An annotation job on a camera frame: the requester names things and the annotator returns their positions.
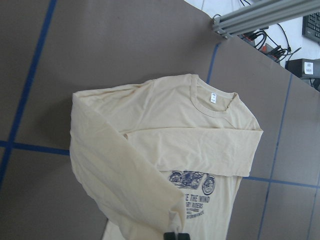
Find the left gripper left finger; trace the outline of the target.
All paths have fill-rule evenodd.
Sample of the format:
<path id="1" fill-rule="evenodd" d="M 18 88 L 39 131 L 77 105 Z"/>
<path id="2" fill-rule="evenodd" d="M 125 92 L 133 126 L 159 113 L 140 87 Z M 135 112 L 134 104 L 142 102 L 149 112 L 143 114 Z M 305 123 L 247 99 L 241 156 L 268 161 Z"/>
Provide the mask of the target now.
<path id="1" fill-rule="evenodd" d="M 177 240 L 177 228 L 172 227 L 169 231 L 165 232 L 163 240 Z"/>

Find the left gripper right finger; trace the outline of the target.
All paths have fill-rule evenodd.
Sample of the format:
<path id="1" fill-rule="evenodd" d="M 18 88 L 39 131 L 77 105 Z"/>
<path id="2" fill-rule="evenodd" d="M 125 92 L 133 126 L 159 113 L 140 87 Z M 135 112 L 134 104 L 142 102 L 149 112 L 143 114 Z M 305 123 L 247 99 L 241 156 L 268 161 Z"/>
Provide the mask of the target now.
<path id="1" fill-rule="evenodd" d="M 178 240 L 190 240 L 190 234 L 187 232 L 184 232 L 183 228 L 179 227 L 177 230 L 177 239 Z"/>

